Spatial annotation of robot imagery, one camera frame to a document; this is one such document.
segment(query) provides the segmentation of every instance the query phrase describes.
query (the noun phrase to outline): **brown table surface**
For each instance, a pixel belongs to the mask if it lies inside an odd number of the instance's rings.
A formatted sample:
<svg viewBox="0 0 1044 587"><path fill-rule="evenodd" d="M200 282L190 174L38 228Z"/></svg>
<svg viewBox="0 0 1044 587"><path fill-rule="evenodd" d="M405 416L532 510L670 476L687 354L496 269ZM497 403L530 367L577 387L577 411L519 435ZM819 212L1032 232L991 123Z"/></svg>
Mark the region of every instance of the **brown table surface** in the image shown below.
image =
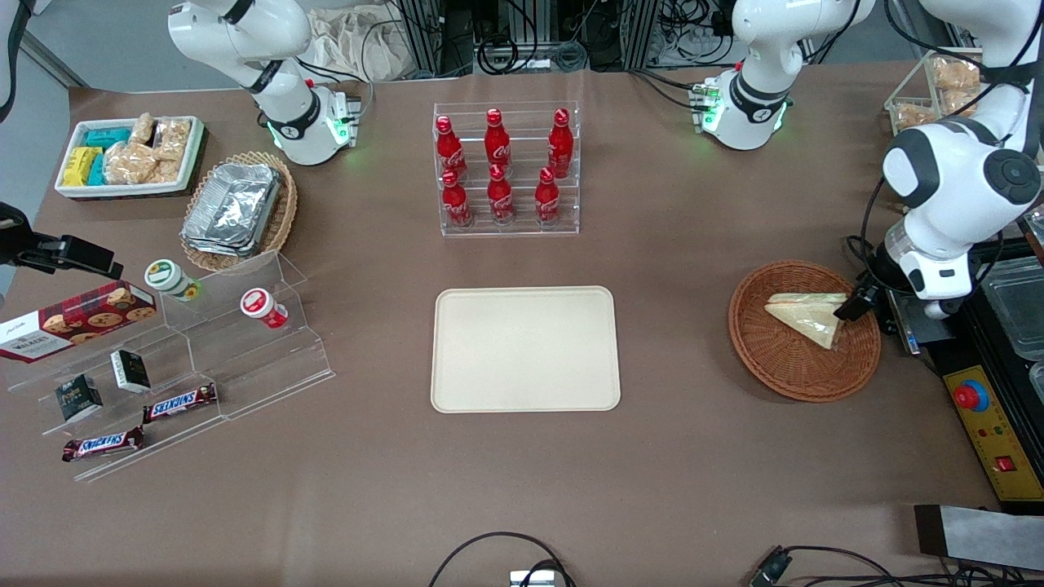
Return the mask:
<svg viewBox="0 0 1044 587"><path fill-rule="evenodd" d="M337 376L93 484L73 483L58 447L38 440L32 400L0 394L0 579L416 586L493 530L545 539L585 586L736 585L777 543L938 570L917 554L910 504L995 504L940 381L886 339L860 393L797 403L746 372L726 328L734 287L761 264L800 258L858 273L840 237L858 230L888 140L881 104L909 67L808 68L783 128L752 152L694 135L687 113L625 74L380 86L357 148L293 167L301 205L284 253L310 278L306 311ZM433 102L578 92L579 236L444 239ZM274 150L245 92L71 100L73 121L200 117L212 133L205 168ZM135 280L156 258L182 258L185 204L48 193L35 228L114 249ZM896 219L880 206L871 237ZM98 283L20 269L5 315ZM616 301L616 409L431 407L442 290L588 284ZM443 584L504 585L539 558L523 543L476 545ZM792 568L867 570L820 555Z"/></svg>

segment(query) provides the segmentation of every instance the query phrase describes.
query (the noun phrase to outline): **gray floor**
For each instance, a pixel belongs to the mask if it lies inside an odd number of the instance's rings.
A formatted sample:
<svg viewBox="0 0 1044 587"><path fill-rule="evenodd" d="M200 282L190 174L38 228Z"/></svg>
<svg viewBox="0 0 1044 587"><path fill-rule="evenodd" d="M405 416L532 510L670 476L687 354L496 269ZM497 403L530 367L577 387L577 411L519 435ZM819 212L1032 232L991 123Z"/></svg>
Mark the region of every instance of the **gray floor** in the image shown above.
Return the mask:
<svg viewBox="0 0 1044 587"><path fill-rule="evenodd" d="M359 0L299 0L306 8ZM94 88L121 92L233 88L217 71L186 58L167 33L172 0L54 0L29 30ZM877 2L865 22L837 42L828 63L908 60L916 55L884 19ZM68 133L64 90L35 64L19 60L18 100L0 125L3 201L34 216ZM34 136L28 144L24 137ZM0 294L14 271L0 266Z"/></svg>

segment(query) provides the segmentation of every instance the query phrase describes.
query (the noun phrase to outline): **wicker basket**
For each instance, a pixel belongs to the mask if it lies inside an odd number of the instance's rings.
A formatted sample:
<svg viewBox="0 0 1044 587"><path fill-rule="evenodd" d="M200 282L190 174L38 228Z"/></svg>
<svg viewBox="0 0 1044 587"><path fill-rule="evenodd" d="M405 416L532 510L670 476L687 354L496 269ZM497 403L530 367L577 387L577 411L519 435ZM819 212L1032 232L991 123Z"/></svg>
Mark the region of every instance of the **wicker basket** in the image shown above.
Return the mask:
<svg viewBox="0 0 1044 587"><path fill-rule="evenodd" d="M779 261L756 269L729 305L729 335L755 377L789 398L826 402L867 384L881 358L881 333L873 313L843 323L837 346L827 350L776 320L764 305L774 294L848 294L852 284L805 261Z"/></svg>
<svg viewBox="0 0 1044 587"><path fill-rule="evenodd" d="M266 253L268 251L279 251L286 243L286 237L290 235L290 225L293 224L293 215L298 212L298 188L293 184L293 178L290 175L290 170L286 168L286 164L280 161L275 156L268 155L267 152L243 152L240 155L234 155L218 165L223 165L224 163L242 163L244 165L268 165L279 170L282 175L283 181L279 185L279 193L277 194L277 202L271 209L271 216L268 217L268 227L265 229L264 238L261 241L261 248L258 250L258 255L261 253ZM199 192L203 191L203 186L207 184L207 180L214 173L213 169L204 175L203 180L196 186L195 192L192 194L192 199L189 201L189 208L185 212L185 218L189 217L192 213L192 208L195 207L196 202L199 199ZM203 267L208 271L217 272L221 269L227 269L240 261L244 261L247 257L236 257L233 255L217 255L214 253L204 253L203 251L196 251L188 245L185 240L182 240L182 249L185 250L185 254L188 256L189 260L192 261L197 267Z"/></svg>

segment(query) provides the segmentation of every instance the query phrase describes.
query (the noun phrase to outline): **red button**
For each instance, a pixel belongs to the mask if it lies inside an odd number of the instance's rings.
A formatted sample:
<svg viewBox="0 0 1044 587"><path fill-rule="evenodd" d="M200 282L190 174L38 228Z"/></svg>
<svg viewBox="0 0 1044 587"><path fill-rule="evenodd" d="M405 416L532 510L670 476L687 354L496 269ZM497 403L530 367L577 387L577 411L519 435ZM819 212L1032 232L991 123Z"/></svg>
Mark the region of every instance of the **red button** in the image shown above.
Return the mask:
<svg viewBox="0 0 1044 587"><path fill-rule="evenodd" d="M1012 461L1011 456L998 456L997 457L997 470L1001 473L1007 473L1010 471L1015 471L1015 461Z"/></svg>
<svg viewBox="0 0 1044 587"><path fill-rule="evenodd" d="M957 385L953 390L953 401L965 409L975 409L979 403L978 392L971 385Z"/></svg>

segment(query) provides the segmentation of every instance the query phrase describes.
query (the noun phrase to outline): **sandwich wrapper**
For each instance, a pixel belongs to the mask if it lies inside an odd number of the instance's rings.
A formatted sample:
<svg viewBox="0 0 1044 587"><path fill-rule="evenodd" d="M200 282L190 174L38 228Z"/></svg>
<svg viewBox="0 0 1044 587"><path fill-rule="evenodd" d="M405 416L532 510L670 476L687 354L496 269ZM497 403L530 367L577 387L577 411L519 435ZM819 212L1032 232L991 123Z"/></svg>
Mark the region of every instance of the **sandwich wrapper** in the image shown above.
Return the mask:
<svg viewBox="0 0 1044 587"><path fill-rule="evenodd" d="M834 311L841 307L845 294L776 294L765 311L827 350L837 343L841 321Z"/></svg>

